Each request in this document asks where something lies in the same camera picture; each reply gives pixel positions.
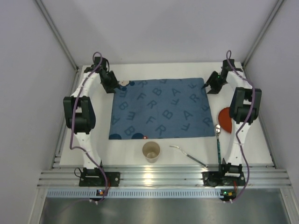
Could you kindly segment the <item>blue letter-print cloth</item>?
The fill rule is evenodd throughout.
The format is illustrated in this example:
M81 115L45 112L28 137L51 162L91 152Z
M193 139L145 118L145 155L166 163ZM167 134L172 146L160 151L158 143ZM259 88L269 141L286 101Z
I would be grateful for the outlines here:
M110 140L214 136L204 79L121 81L115 90Z

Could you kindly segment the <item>beige plastic cup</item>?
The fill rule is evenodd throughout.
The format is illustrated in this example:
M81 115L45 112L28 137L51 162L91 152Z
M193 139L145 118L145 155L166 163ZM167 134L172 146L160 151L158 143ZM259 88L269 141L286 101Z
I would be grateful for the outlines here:
M155 163L161 153L160 146L153 141L145 143L142 147L142 154L149 163Z

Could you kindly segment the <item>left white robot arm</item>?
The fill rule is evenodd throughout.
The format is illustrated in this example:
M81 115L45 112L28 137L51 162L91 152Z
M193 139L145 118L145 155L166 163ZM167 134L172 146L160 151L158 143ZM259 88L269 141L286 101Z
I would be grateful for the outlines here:
M99 168L101 158L92 146L92 131L96 128L96 113L92 103L94 94L103 87L106 94L114 94L120 87L109 61L100 52L92 56L93 64L84 70L77 89L63 99L64 117L71 130L70 150L80 150L86 169Z

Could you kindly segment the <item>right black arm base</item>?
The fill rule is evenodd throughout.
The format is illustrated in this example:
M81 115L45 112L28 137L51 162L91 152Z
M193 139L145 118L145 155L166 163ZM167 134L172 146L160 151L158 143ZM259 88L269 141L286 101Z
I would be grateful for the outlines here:
M244 174L225 173L221 174L216 171L206 171L202 173L203 183L206 187L226 187L226 186L243 186L245 184Z

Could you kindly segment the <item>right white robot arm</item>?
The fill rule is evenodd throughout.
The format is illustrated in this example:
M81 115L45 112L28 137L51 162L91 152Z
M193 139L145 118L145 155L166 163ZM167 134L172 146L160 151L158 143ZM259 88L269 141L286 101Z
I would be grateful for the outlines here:
M221 72L212 72L202 88L209 87L209 94L218 94L228 84L234 91L229 107L232 133L224 161L238 166L245 161L244 144L252 123L258 117L262 91L246 79L242 69L236 68L234 62L234 59L224 60Z

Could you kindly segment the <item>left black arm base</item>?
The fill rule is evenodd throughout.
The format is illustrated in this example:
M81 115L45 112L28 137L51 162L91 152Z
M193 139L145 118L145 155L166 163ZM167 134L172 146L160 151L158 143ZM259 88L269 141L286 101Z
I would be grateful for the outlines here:
M118 187L120 172L105 172L108 187ZM99 169L84 169L80 174L80 187L105 187L106 180Z

